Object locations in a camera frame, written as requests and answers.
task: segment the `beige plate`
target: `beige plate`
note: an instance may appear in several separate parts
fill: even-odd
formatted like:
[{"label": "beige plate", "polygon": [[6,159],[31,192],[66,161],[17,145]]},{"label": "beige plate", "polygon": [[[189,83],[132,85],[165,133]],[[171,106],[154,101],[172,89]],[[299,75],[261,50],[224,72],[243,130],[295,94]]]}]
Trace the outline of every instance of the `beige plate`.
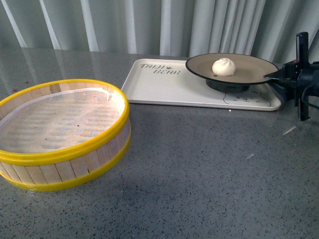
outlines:
[{"label": "beige plate", "polygon": [[[212,66],[214,62],[224,57],[231,59],[236,65],[236,71],[233,76],[216,76],[213,73]],[[186,68],[195,75],[208,80],[244,85],[265,83],[268,79],[264,78],[264,75],[278,70],[274,64],[266,60],[230,53],[211,53],[194,56],[187,60]]]}]

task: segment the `steamer basket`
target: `steamer basket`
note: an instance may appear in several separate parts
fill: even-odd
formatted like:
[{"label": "steamer basket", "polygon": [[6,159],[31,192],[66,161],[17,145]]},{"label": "steamer basket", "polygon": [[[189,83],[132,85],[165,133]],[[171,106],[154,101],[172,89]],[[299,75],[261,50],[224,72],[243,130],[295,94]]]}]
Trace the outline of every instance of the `steamer basket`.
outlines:
[{"label": "steamer basket", "polygon": [[0,102],[0,174],[23,189],[89,182],[122,158],[130,139],[128,101],[105,82],[49,82]]}]

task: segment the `yellow rim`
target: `yellow rim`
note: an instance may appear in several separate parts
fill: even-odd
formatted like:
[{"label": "yellow rim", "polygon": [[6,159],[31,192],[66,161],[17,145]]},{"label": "yellow rim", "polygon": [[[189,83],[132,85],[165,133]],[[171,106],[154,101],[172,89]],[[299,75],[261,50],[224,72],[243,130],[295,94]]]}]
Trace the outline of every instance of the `yellow rim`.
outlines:
[{"label": "yellow rim", "polygon": [[110,170],[115,164],[117,164],[120,161],[120,159],[123,157],[125,152],[128,150],[129,145],[130,145],[130,141],[131,141],[131,130],[130,130],[129,138],[128,138],[127,142],[125,143],[124,147],[114,158],[112,158],[109,162],[107,162],[106,164],[104,164],[100,168],[96,169],[95,171],[93,171],[89,174],[86,174],[82,177],[78,177],[78,178],[75,178],[75,179],[72,179],[69,181],[65,181],[65,182],[61,182],[61,183],[51,183],[51,184],[28,184],[28,183],[21,183],[21,182],[14,181],[14,180],[6,177],[1,172],[0,172],[0,175],[5,180],[7,180],[9,183],[11,183],[12,185],[19,187],[19,188],[22,188],[22,189],[30,190],[30,191],[48,192],[48,191],[58,191],[58,190],[73,188],[73,187],[82,185],[84,183],[87,183],[87,182],[101,176],[102,174],[104,174],[108,170]]},{"label": "yellow rim", "polygon": [[4,100],[0,102],[0,107],[4,105],[5,103],[11,101],[15,97],[18,97],[30,91],[33,91],[42,87],[46,87],[46,86],[51,86],[51,85],[56,85],[61,83],[71,83],[71,82],[78,82],[78,83],[85,82],[85,83],[96,83],[100,85],[106,85],[108,87],[113,88],[118,93],[120,93],[120,95],[122,96],[124,100],[125,107],[118,121],[115,122],[115,124],[113,124],[110,128],[108,128],[106,131],[104,131],[100,135],[86,142],[77,144],[72,147],[56,150],[56,151],[43,152],[43,153],[14,153],[14,152],[7,152],[4,150],[0,150],[1,162],[14,164],[14,165],[20,165],[20,166],[35,166],[35,165],[45,165],[45,164],[53,164],[53,163],[58,163],[62,161],[67,161],[72,158],[77,158],[82,155],[85,155],[101,147],[102,145],[109,142],[112,138],[114,138],[123,129],[124,125],[126,124],[129,118],[129,103],[126,96],[116,86],[113,86],[106,82],[97,81],[97,80],[70,79],[70,80],[53,81],[53,82],[48,82],[41,85],[36,85],[5,98]]}]

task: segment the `white mesh cloth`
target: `white mesh cloth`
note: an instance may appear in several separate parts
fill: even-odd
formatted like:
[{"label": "white mesh cloth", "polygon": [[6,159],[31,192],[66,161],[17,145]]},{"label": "white mesh cloth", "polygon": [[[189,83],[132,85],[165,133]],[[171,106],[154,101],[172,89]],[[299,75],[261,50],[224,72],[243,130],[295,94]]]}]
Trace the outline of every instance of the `white mesh cloth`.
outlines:
[{"label": "white mesh cloth", "polygon": [[125,108],[102,88],[59,92],[29,101],[0,121],[0,149],[40,153],[85,142],[112,126]]}]

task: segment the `white curtain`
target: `white curtain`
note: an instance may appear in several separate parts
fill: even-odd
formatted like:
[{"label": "white curtain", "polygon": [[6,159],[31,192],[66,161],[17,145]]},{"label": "white curtain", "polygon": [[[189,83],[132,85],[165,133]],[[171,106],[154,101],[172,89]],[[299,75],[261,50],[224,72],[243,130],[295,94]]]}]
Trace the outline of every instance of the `white curtain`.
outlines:
[{"label": "white curtain", "polygon": [[191,57],[238,53],[284,63],[309,33],[319,61],[319,0],[1,0],[0,47]]}]

